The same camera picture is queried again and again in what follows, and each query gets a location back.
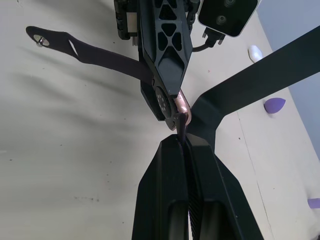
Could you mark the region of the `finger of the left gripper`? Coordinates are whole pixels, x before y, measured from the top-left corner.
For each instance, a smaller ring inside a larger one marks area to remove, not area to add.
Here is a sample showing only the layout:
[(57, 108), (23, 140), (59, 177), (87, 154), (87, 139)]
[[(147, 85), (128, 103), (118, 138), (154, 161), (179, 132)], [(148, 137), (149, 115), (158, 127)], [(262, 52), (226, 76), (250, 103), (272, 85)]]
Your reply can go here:
[(177, 96), (192, 54), (192, 41), (182, 0), (139, 0), (142, 52), (155, 82)]
[(172, 131), (176, 129), (174, 116), (177, 107), (162, 83), (152, 79), (151, 84), (141, 82), (140, 91), (148, 107), (159, 122), (165, 122)]

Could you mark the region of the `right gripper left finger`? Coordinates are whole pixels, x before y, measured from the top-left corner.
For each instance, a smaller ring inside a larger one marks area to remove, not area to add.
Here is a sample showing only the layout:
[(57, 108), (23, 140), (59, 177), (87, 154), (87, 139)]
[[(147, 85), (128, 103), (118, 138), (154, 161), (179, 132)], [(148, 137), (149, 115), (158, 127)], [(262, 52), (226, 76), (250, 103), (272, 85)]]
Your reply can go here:
[(135, 203), (133, 240), (187, 240), (189, 193), (186, 147), (178, 136), (163, 139), (141, 178)]

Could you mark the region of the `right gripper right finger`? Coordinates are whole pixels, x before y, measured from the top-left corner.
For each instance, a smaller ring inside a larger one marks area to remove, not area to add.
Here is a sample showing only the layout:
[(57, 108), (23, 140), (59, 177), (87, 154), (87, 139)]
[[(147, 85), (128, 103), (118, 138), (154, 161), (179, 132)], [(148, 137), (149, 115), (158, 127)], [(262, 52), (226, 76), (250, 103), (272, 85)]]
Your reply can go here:
[(239, 181), (208, 142), (187, 134), (184, 151), (192, 238), (263, 239)]

